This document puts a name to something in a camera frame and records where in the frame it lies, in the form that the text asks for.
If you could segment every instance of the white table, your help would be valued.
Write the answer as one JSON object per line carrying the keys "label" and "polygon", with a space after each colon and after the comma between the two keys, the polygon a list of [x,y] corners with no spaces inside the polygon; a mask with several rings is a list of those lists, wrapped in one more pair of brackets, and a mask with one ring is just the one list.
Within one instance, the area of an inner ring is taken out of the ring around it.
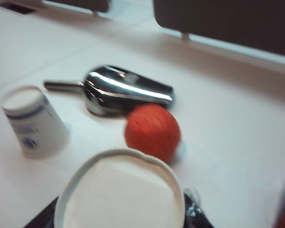
{"label": "white table", "polygon": [[[17,86],[42,88],[45,79],[82,80],[102,64],[172,85],[176,101],[170,111],[183,142],[171,167],[181,185],[196,188],[215,227],[272,227],[285,195],[285,71],[184,42],[146,26],[152,12],[142,14],[127,20],[57,8],[27,16],[0,9],[0,100]],[[77,95],[44,92],[71,138],[53,156],[28,159],[0,108],[0,228],[23,227],[88,157],[126,146],[123,118],[94,116]]]}

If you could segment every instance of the paper cup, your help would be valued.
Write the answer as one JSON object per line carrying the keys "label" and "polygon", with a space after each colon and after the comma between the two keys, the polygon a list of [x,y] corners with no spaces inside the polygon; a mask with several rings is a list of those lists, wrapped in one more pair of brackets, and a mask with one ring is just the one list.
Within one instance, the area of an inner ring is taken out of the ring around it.
{"label": "paper cup", "polygon": [[2,108],[28,157],[53,153],[68,139],[67,128],[38,87],[11,91],[4,97]]}

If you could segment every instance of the red ball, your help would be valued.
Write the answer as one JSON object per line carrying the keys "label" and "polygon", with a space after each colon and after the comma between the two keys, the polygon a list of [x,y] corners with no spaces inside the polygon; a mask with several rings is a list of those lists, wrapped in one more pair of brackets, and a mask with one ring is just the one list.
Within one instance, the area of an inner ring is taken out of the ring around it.
{"label": "red ball", "polygon": [[166,163],[173,158],[180,136],[180,127],[175,118],[157,104],[145,104],[135,108],[128,116],[124,131],[128,147]]}

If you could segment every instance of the metal scoop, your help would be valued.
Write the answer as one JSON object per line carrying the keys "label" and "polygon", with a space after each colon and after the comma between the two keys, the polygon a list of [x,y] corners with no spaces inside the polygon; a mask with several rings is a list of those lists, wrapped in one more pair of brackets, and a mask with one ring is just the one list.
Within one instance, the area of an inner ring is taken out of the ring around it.
{"label": "metal scoop", "polygon": [[128,114],[136,105],[156,103],[167,107],[173,88],[115,66],[102,66],[87,73],[84,82],[45,81],[48,90],[84,93],[86,108],[100,116]]}

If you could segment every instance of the white bowl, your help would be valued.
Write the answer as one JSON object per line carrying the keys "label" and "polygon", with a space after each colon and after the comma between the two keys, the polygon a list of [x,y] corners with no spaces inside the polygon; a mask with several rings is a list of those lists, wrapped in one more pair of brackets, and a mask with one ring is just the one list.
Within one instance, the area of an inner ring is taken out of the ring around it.
{"label": "white bowl", "polygon": [[182,228],[178,180],[161,160],[132,149],[96,154],[58,199],[55,228]]}

